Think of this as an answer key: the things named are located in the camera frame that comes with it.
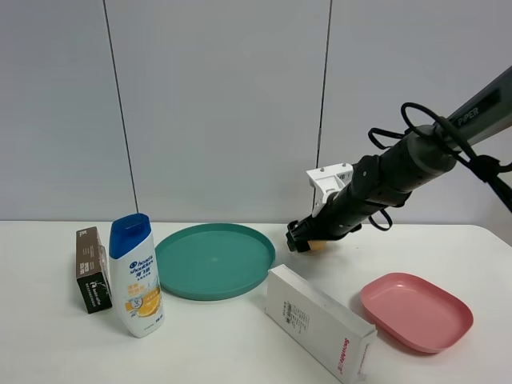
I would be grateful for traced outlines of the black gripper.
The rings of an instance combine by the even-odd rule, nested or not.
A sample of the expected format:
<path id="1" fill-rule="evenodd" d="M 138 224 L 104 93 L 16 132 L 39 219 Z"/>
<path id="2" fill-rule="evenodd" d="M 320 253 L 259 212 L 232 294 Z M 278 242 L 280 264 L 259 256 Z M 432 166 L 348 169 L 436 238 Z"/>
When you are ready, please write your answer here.
<path id="1" fill-rule="evenodd" d="M 358 197 L 352 191 L 352 186 L 347 186 L 330 199 L 315 217 L 311 215 L 302 221 L 288 223 L 288 249 L 304 253 L 309 250 L 308 241 L 339 240 L 380 209 L 380 204 Z"/>

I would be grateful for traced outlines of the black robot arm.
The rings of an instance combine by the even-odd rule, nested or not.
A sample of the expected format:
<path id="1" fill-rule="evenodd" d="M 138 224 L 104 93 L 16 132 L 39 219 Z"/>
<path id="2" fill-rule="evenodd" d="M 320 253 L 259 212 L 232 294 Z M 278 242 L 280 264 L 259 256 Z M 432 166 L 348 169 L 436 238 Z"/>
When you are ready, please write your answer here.
<path id="1" fill-rule="evenodd" d="M 407 128 L 392 132 L 372 128 L 369 139 L 383 152 L 358 162 L 309 170 L 315 190 L 312 212 L 287 226 L 290 251 L 303 253 L 316 242 L 333 242 L 372 222 L 376 213 L 392 225 L 386 208 L 405 205 L 412 192 L 461 163 L 511 207 L 511 188 L 500 176 L 511 171 L 473 146 L 511 126 L 511 71 L 505 70 L 479 93 L 444 118 L 414 102 L 402 104 Z"/>

